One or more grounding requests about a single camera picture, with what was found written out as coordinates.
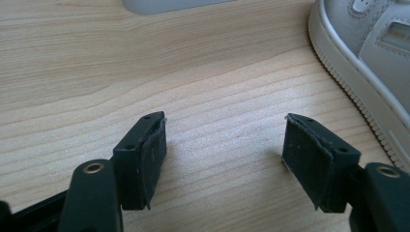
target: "gray fabric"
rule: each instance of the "gray fabric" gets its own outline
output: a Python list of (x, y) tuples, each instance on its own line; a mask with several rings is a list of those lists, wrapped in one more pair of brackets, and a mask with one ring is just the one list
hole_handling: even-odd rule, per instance
[(364, 12), (355, 11), (354, 2), (355, 0), (327, 0), (325, 9), (337, 34), (358, 56), (369, 31), (394, 0), (368, 1), (369, 8)]

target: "wood grain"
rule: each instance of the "wood grain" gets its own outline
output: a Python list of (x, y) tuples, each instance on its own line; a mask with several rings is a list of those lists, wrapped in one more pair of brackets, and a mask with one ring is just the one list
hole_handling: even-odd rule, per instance
[(16, 212), (163, 110), (151, 211), (126, 231), (349, 231), (315, 212), (280, 160), (288, 112), (389, 163), (310, 47), (312, 0), (238, 0), (156, 15), (117, 0), (0, 2), (0, 198)]

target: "gray plastic object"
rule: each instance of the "gray plastic object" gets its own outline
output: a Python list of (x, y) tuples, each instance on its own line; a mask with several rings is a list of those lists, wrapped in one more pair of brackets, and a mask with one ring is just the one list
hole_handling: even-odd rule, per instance
[(123, 5), (132, 13), (151, 15), (230, 1), (232, 0), (123, 0)]

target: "wooden surface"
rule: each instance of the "wooden surface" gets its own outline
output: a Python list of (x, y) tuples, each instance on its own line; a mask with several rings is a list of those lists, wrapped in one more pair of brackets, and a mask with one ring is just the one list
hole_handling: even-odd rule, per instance
[(168, 154), (151, 211), (126, 231), (349, 231), (315, 212), (280, 161), (288, 112), (389, 162), (308, 40), (312, 0), (238, 0), (138, 15), (119, 0), (0, 2), (0, 198), (16, 212), (109, 159), (163, 110)]

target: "light wood grain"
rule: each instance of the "light wood grain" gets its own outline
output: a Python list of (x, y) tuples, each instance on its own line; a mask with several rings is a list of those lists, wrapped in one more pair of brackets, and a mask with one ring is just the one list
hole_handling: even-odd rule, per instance
[(0, 198), (16, 212), (109, 159), (163, 110), (168, 154), (151, 211), (126, 231), (349, 231), (315, 212), (280, 161), (284, 116), (315, 118), (389, 163), (307, 32), (312, 0), (238, 0), (157, 15), (119, 0), (0, 2)]

